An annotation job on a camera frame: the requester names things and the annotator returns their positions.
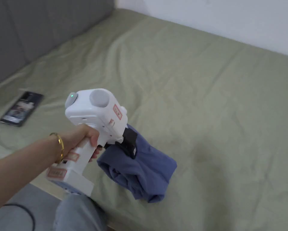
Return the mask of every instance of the hand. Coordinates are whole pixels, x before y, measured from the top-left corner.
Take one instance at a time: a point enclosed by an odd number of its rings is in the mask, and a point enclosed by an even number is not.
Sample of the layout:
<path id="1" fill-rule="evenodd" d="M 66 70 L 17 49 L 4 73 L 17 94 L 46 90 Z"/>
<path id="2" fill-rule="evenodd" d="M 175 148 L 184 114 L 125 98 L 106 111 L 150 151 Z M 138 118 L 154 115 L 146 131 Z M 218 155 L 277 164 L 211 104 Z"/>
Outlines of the hand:
<path id="1" fill-rule="evenodd" d="M 93 147 L 97 147 L 99 132 L 94 128 L 82 124 L 78 125 L 72 131 L 61 133 L 60 136 L 64 142 L 64 156 L 66 156 L 68 152 L 75 148 L 85 137 L 90 139 L 90 144 Z M 92 153 L 92 157 L 89 162 L 92 162 L 93 159 L 97 158 L 97 155 L 101 150 L 102 148 L 97 148 L 94 153 Z"/>

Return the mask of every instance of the skin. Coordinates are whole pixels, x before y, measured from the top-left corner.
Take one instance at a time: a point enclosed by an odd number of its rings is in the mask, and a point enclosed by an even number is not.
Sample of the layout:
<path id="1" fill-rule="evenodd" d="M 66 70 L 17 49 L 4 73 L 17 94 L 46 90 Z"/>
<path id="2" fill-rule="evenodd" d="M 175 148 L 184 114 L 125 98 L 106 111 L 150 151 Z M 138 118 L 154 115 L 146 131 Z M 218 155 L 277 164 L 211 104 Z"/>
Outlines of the skin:
<path id="1" fill-rule="evenodd" d="M 87 125 L 79 125 L 74 130 L 60 133 L 65 149 L 64 156 L 80 141 L 88 137 L 96 147 L 99 132 Z M 55 135 L 38 140 L 13 154 L 0 159 L 0 207 L 15 193 L 31 182 L 60 157 L 62 147 Z M 96 149 L 92 159 L 97 158 L 101 149 Z"/>

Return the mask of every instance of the bed sheet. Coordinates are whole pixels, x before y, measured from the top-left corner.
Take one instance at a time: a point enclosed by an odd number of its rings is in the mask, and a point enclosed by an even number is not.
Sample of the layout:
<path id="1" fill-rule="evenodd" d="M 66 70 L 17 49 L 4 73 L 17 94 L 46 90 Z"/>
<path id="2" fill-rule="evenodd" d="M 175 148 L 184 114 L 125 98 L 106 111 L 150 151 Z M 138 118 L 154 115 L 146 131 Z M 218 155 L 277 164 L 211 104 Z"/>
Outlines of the bed sheet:
<path id="1" fill-rule="evenodd" d="M 288 56 L 128 10 L 0 84 L 0 116 L 45 95 L 21 128 L 0 124 L 0 158 L 72 124 L 71 91 L 106 88 L 129 123 L 177 161 L 160 203 L 134 200 L 95 162 L 84 176 L 116 230 L 288 230 Z M 63 198 L 44 175 L 34 185 Z"/>

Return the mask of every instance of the leg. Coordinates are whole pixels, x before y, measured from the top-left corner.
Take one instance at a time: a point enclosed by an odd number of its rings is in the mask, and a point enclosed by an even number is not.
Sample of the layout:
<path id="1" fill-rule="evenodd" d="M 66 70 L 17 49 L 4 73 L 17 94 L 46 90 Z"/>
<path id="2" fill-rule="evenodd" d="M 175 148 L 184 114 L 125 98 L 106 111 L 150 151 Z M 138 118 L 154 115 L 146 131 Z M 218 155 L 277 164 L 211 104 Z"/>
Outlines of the leg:
<path id="1" fill-rule="evenodd" d="M 106 215 L 84 195 L 69 195 L 56 209 L 54 231 L 106 231 Z"/>

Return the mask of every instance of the wire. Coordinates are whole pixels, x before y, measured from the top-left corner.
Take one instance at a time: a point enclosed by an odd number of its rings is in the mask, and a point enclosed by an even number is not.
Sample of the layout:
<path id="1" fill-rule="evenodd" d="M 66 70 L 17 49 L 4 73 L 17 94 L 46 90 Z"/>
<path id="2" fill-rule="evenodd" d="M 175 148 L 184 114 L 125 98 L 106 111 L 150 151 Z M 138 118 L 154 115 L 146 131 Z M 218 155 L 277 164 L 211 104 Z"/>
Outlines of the wire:
<path id="1" fill-rule="evenodd" d="M 30 216 L 30 218 L 32 219 L 32 223 L 33 223 L 33 227 L 32 227 L 32 231 L 35 230 L 35 226 L 36 226 L 36 220 L 35 220 L 35 217 L 34 215 L 32 214 L 32 212 L 25 206 L 21 205 L 21 204 L 18 204 L 18 203 L 8 203 L 8 204 L 5 204 L 3 206 L 16 206 L 16 207 L 19 207 L 21 209 L 23 209 L 24 211 L 27 212 L 27 214 Z"/>

